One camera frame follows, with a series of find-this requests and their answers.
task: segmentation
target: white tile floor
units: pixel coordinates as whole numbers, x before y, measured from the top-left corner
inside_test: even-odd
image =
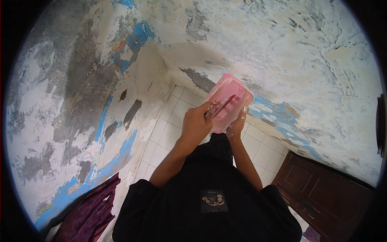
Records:
[[[156,167],[180,137],[187,110],[200,106],[203,101],[203,98],[188,90],[178,86],[174,88],[152,132],[135,182],[139,179],[149,180]],[[210,137],[210,134],[207,135],[201,144],[208,142]],[[269,185],[281,167],[288,149],[248,123],[245,123],[241,139],[258,175],[261,177],[263,186]]]

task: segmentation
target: black t-shirt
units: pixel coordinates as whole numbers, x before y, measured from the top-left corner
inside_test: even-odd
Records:
[[[301,240],[301,227],[276,186],[258,191],[227,162],[192,159],[161,189],[143,179],[130,186],[115,242]]]

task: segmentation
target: purple fabric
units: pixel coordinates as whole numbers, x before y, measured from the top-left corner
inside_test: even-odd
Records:
[[[302,235],[310,242],[320,242],[321,235],[317,233],[317,231],[314,230],[311,226],[309,226]]]
[[[115,217],[113,207],[116,186],[120,183],[118,173],[88,194],[65,217],[53,242],[93,242]]]

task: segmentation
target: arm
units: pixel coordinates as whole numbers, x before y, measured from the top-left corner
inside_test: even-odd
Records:
[[[226,134],[231,144],[236,168],[258,191],[260,191],[263,188],[261,179],[241,141],[241,132],[245,125],[245,120],[246,107],[240,111],[238,118],[227,128]]]
[[[211,115],[204,114],[211,102],[190,108],[184,116],[183,131],[174,148],[153,172],[149,182],[156,187],[164,186],[183,167],[185,158],[191,154],[212,129]]]

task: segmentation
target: person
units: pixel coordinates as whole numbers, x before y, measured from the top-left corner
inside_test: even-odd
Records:
[[[204,118],[210,104],[188,110],[180,138],[149,181],[130,186],[113,229],[115,242],[301,240],[301,227],[277,187],[262,187],[243,147],[246,107],[226,134],[213,133],[199,145],[212,128],[211,116]]]

